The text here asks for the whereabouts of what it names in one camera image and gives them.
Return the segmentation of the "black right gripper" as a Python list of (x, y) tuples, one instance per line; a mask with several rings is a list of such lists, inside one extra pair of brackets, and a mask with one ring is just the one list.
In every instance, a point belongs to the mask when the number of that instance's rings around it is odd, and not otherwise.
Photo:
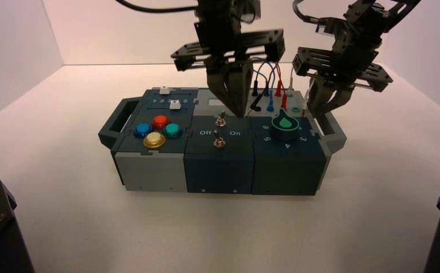
[[(350, 23), (347, 20), (324, 17), (310, 18), (309, 23), (317, 26), (317, 31), (334, 37), (331, 50), (299, 47), (292, 64), (299, 76), (310, 76), (309, 70), (318, 72), (318, 78), (309, 81), (308, 108), (313, 116), (331, 112), (351, 99), (354, 87), (361, 86), (382, 92), (392, 77), (373, 61), (382, 44), (383, 29), (372, 22)], [(349, 86), (339, 89), (332, 96), (332, 81)]]

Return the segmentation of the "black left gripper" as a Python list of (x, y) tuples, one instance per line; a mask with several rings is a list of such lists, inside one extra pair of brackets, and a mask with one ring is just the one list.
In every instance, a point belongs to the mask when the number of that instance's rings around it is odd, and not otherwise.
[[(179, 71), (194, 68), (199, 56), (206, 56), (205, 66), (220, 67), (232, 57), (246, 61), (248, 49), (263, 47), (253, 55), (265, 55), (267, 61), (278, 62), (285, 52), (282, 28), (242, 32), (241, 24), (261, 18), (260, 1), (198, 1), (194, 9), (198, 41), (182, 45), (171, 54)], [(246, 111), (253, 74), (252, 63), (234, 64), (231, 72), (207, 70), (210, 91), (237, 117)]]

